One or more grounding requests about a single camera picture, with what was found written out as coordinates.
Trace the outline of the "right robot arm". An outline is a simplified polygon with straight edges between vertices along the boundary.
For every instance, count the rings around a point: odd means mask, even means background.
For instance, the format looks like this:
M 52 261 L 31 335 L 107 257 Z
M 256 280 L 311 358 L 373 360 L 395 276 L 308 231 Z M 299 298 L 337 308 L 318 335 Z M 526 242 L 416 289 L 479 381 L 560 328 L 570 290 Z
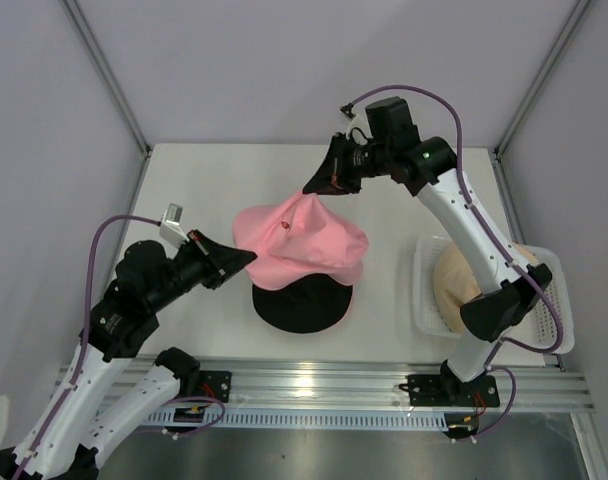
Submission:
M 487 372 L 506 332 L 543 300 L 553 279 L 488 220 L 467 185 L 461 151 L 441 137 L 423 140 L 407 102 L 398 97 L 366 108 L 370 135 L 358 143 L 336 133 L 306 194 L 357 194 L 365 178 L 388 176 L 403 185 L 440 222 L 472 269 L 481 292 L 460 314 L 465 332 L 437 377 L 438 391 L 453 404 L 470 398 Z

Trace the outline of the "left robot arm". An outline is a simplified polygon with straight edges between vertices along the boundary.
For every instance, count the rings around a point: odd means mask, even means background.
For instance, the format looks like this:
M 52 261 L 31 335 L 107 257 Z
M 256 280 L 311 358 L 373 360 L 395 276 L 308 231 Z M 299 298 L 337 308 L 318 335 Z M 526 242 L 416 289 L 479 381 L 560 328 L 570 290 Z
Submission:
M 25 439 L 0 450 L 4 479 L 94 479 L 115 448 L 163 404 L 200 388 L 200 363 L 171 347 L 103 414 L 108 390 L 158 328 L 158 312 L 193 288 L 215 290 L 256 259 L 198 230 L 180 232 L 168 257 L 155 240 L 127 248 L 102 299 L 88 310 L 69 370 Z

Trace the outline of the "black hat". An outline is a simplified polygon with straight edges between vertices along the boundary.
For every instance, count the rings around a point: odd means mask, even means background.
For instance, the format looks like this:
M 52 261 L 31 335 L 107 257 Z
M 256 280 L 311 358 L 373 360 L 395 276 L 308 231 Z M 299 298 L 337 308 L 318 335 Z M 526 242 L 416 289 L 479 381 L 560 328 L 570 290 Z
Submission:
M 353 300 L 353 286 L 330 275 L 307 275 L 279 290 L 252 286 L 253 306 L 272 327 L 294 334 L 312 334 L 339 323 Z

